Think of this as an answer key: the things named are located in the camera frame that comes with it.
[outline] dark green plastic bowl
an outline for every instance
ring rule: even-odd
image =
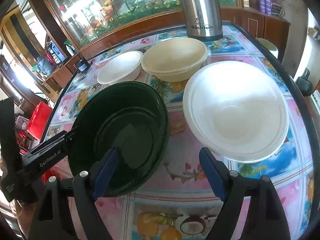
[[[72,174],[88,171],[108,149],[118,149],[118,165],[105,197],[136,190],[158,167],[169,138],[168,113],[160,95],[140,82],[122,82],[100,91],[73,123],[68,156]]]

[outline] table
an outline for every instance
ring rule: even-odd
[[[315,139],[314,127],[308,112],[305,109],[300,112],[295,99],[299,99],[297,102],[303,108],[302,97],[281,64],[241,28],[223,25],[223,34],[221,40],[205,42],[209,50],[206,64],[236,60],[268,74],[286,99],[290,125],[280,151],[270,158],[251,164],[220,160],[243,176],[267,175],[272,179],[287,215],[291,237],[298,239],[308,226],[314,197],[312,156],[318,150],[310,147]],[[69,131],[84,105],[108,86],[98,84],[97,75],[111,58],[130,50],[145,53],[158,42],[184,36],[183,26],[171,28],[122,43],[91,59],[89,71],[75,74],[60,96],[42,139],[48,140],[62,130]],[[95,203],[99,214],[114,240],[205,239],[222,202],[213,195],[199,164],[199,150],[204,145],[192,134],[183,115],[182,96],[187,81],[163,82],[143,70],[136,81],[154,87],[166,103],[170,123],[168,147],[155,174],[138,190],[122,197],[99,198]],[[57,163],[53,171],[61,179],[72,177],[66,158]],[[241,235],[249,201],[244,199],[233,239]],[[73,198],[69,199],[69,206],[78,237],[86,239]]]

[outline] thermos base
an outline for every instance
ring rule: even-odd
[[[207,42],[207,41],[220,40],[220,39],[223,38],[223,34],[219,34],[219,35],[216,35],[216,36],[193,36],[193,35],[189,35],[188,34],[188,37],[189,38],[193,38],[193,39],[197,39],[197,40],[202,41],[202,42]]]

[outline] purple bottle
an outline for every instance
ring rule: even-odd
[[[266,3],[266,14],[271,15],[271,0],[265,0]]]
[[[266,13],[266,5],[265,5],[265,0],[259,0],[260,1],[260,8],[259,11],[262,13]]]

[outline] bolt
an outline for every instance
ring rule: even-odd
[[[265,175],[262,176],[262,179],[263,179],[265,182],[270,181],[270,178],[269,178],[268,176],[265,176]]]
[[[239,173],[237,171],[230,171],[229,173],[232,177],[237,177]]]
[[[89,174],[89,172],[87,172],[87,171],[81,171],[80,177],[86,177],[86,176],[88,176],[88,174]]]
[[[48,180],[49,182],[55,182],[56,181],[56,177],[55,176],[51,176]]]

